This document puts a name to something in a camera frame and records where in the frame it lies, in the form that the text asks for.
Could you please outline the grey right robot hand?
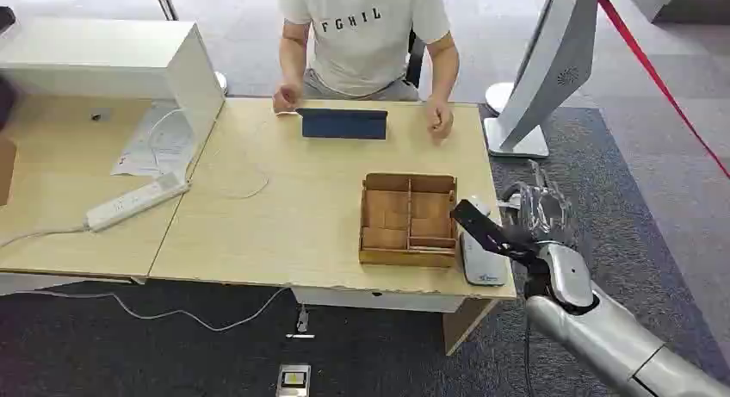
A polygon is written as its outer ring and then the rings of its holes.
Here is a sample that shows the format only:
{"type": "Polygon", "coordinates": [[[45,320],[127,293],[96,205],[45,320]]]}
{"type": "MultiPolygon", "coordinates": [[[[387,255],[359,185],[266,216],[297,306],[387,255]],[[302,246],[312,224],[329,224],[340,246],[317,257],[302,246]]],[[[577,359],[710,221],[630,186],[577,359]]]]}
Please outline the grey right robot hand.
{"type": "Polygon", "coordinates": [[[572,203],[534,160],[533,184],[517,181],[498,200],[510,254],[529,273],[528,295],[545,295],[569,313],[597,305],[572,203]]]}

